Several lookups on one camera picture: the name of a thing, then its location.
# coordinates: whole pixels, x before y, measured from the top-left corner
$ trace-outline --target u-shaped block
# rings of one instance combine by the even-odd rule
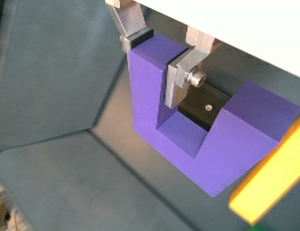
[[[300,107],[246,82],[208,132],[165,106],[168,63],[185,50],[162,35],[129,52],[133,124],[198,187],[216,197],[279,145]]]

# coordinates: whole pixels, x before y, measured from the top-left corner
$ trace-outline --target purple foam block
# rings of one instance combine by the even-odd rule
[[[164,103],[168,63],[184,49],[158,35],[129,52],[134,130],[216,197],[277,146],[300,108],[246,83],[208,133]]]

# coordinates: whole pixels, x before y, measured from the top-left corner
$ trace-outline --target screw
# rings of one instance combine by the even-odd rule
[[[212,111],[213,110],[213,106],[212,105],[206,105],[205,106],[205,110],[209,112],[209,111]]]
[[[196,88],[200,88],[206,80],[205,72],[194,67],[188,75],[188,83],[190,83]]]

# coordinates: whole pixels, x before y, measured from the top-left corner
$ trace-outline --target yellow object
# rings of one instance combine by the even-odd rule
[[[232,194],[230,209],[252,225],[300,181],[300,117],[280,146],[261,161]]]

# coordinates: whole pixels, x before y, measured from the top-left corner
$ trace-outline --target metal clamp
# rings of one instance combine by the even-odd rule
[[[176,107],[185,99],[189,86],[200,88],[206,80],[201,62],[218,47],[214,37],[188,27],[186,42],[194,46],[169,64],[165,104]]]
[[[132,0],[106,0],[106,5],[119,29],[122,49],[128,52],[154,37],[154,30],[145,25],[141,5]]]

